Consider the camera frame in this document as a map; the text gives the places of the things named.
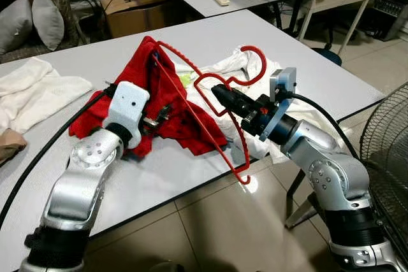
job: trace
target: white cloth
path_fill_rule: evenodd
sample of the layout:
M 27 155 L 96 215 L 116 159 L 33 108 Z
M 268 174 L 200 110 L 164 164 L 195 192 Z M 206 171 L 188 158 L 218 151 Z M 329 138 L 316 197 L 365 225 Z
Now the white cloth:
M 0 78 L 0 134 L 7 128 L 22 134 L 92 89 L 77 76 L 60 76 L 36 57 Z
M 185 73 L 191 73 L 193 70 L 184 64 L 175 63 L 176 72 L 180 75 Z M 270 59 L 266 59 L 266 72 L 260 81 L 255 84 L 244 87 L 232 83 L 231 86 L 245 93 L 252 99 L 257 99 L 262 94 L 269 94 L 269 76 L 276 69 L 282 69 L 279 63 L 272 62 Z M 261 71 L 261 59 L 254 52 L 246 51 L 241 52 L 240 47 L 234 49 L 233 54 L 220 62 L 205 66 L 200 68 L 201 72 L 214 72 L 221 75 L 224 79 L 231 76 L 235 76 L 239 80 L 247 80 L 247 77 L 254 78 Z M 191 73 L 191 80 L 195 80 L 198 77 L 196 73 Z M 214 107 L 221 111 L 223 107 L 218 102 L 217 98 L 211 92 L 211 88 L 217 85 L 219 82 L 215 78 L 204 79 L 200 82 L 199 86 L 202 89 L 204 95 L 208 97 Z M 300 87 L 302 85 L 298 84 L 296 86 L 296 92 L 300 93 Z M 187 88 L 187 99 L 205 110 L 210 116 L 212 116 L 219 126 L 220 130 L 224 133 L 228 141 L 233 142 L 235 146 L 242 150 L 241 139 L 239 137 L 238 131 L 235 129 L 232 120 L 225 114 L 222 117 L 217 117 L 213 111 L 207 106 L 206 102 L 198 94 L 197 90 L 190 84 Z M 297 120 L 305 119 L 311 124 L 321 128 L 322 130 L 328 132 L 333 137 L 338 138 L 337 132 L 330 125 L 329 121 L 325 119 L 322 114 L 320 114 L 313 107 L 308 104 L 293 100 L 291 106 L 286 112 L 288 115 L 294 117 Z M 259 136 L 252 136 L 244 131 L 245 141 L 248 146 L 249 154 L 256 158 L 263 158 L 268 152 L 271 155 L 273 163 L 277 164 L 284 162 L 287 158 L 279 150 L 279 146 L 272 143 L 270 140 L 265 142 L 259 140 Z

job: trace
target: gray pillow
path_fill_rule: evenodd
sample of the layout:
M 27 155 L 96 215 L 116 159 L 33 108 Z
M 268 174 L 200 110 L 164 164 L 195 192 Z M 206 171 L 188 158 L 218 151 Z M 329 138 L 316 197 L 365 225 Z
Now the gray pillow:
M 29 0 L 16 0 L 0 12 L 0 54 L 18 48 L 30 35 L 33 18 Z
M 33 0 L 33 22 L 44 45 L 54 51 L 64 37 L 64 20 L 52 0 Z

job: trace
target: silver robotic arm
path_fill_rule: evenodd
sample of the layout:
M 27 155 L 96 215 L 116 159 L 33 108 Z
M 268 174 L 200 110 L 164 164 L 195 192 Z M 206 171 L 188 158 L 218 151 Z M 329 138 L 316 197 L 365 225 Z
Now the silver robotic arm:
M 295 81 L 295 68 L 274 72 L 270 97 L 262 95 L 256 101 L 224 85 L 216 85 L 212 92 L 243 118 L 243 130 L 280 145 L 281 152 L 305 172 L 330 231 L 330 250 L 344 271 L 402 272 L 391 243 L 376 223 L 363 164 L 342 152 L 326 132 L 285 115 L 291 100 L 278 95 L 294 92 Z
M 129 82 L 119 83 L 103 128 L 75 145 L 65 172 L 52 188 L 40 226 L 25 239 L 31 251 L 20 271 L 82 270 L 104 182 L 124 149 L 139 144 L 138 126 L 148 99 L 147 91 Z

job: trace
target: red cloth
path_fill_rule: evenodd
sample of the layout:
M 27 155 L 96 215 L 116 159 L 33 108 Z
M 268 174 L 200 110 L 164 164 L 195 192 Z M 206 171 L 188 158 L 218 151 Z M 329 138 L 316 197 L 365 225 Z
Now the red cloth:
M 194 155 L 212 151 L 214 149 L 212 142 L 195 121 L 194 117 L 189 113 L 186 104 L 175 90 L 174 85 L 171 84 L 162 70 L 156 67 L 156 63 L 151 57 L 152 53 L 156 54 L 156 57 L 170 75 L 179 91 L 186 97 L 187 92 L 175 72 L 174 64 L 163 49 L 157 46 L 156 42 L 149 36 L 144 37 L 132 59 L 116 79 L 115 84 L 121 81 L 129 81 L 149 92 L 150 99 L 145 106 L 146 116 L 148 116 L 148 118 L 156 119 L 163 107 L 168 104 L 171 105 L 171 111 L 168 114 L 169 119 L 161 124 L 157 130 L 158 135 L 163 138 L 173 138 L 177 140 L 183 148 L 190 149 Z M 99 93 L 100 92 L 95 92 L 91 99 Z M 71 124 L 69 127 L 69 135 L 84 138 L 88 136 L 95 127 L 102 126 L 103 119 L 108 116 L 110 101 L 111 99 L 105 96 L 91 106 Z M 189 104 L 218 145 L 226 145 L 227 141 L 224 134 L 220 131 L 214 119 L 199 106 L 191 102 L 189 102 Z M 133 152 L 140 157 L 147 155 L 152 150 L 153 137 L 154 135 L 142 136 L 140 144 L 133 149 Z

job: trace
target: cable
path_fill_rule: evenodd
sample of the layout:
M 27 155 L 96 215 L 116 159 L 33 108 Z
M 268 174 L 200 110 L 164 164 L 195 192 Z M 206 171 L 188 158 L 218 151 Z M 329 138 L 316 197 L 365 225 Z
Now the cable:
M 110 0 L 109 3 L 107 4 L 106 8 L 104 8 L 103 10 L 106 11 L 106 9 L 110 6 L 110 4 L 112 3 L 113 0 Z
M 306 98 L 302 95 L 298 95 L 298 94 L 294 94 L 291 92 L 287 92 L 286 93 L 286 97 L 288 98 L 295 98 L 298 100 L 302 100 L 303 102 L 306 102 L 307 104 L 313 106 L 315 109 L 317 109 L 318 111 L 320 111 L 323 116 L 325 116 L 327 118 L 327 120 L 329 120 L 329 122 L 331 123 L 331 125 L 335 128 L 335 130 L 338 132 L 338 134 L 340 135 L 340 137 L 342 138 L 342 140 L 344 141 L 344 143 L 346 144 L 347 148 L 349 149 L 351 155 L 355 158 L 355 159 L 360 159 L 358 157 L 358 154 L 356 152 L 356 150 L 353 148 L 353 145 L 350 143 L 349 139 L 347 138 L 347 136 L 344 134 L 343 130 L 341 129 L 341 127 L 339 126 L 339 124 L 337 123 L 336 120 L 334 120 L 334 118 L 324 109 L 322 108 L 320 105 L 318 105 L 316 102 L 314 102 L 313 100 L 310 100 L 309 98 Z
M 109 97 L 113 97 L 113 93 L 115 92 L 116 85 L 111 84 L 108 88 L 104 91 L 99 93 L 94 99 L 89 101 L 85 104 L 79 111 L 77 111 L 52 137 L 51 139 L 45 144 L 45 146 L 38 152 L 35 158 L 30 162 L 28 167 L 24 170 L 24 172 L 18 178 L 16 184 L 14 185 L 13 189 L 10 192 L 10 195 L 5 202 L 3 209 L 0 213 L 0 230 L 3 226 L 4 220 L 6 219 L 8 210 L 10 209 L 11 204 L 13 203 L 18 191 L 20 190 L 21 186 L 23 185 L 26 178 L 29 176 L 30 172 L 34 169 L 40 159 L 44 156 L 44 154 L 48 151 L 48 149 L 58 140 L 58 138 L 65 132 L 65 130 L 86 110 L 88 110 L 92 105 L 97 103 L 103 96 L 107 95 Z

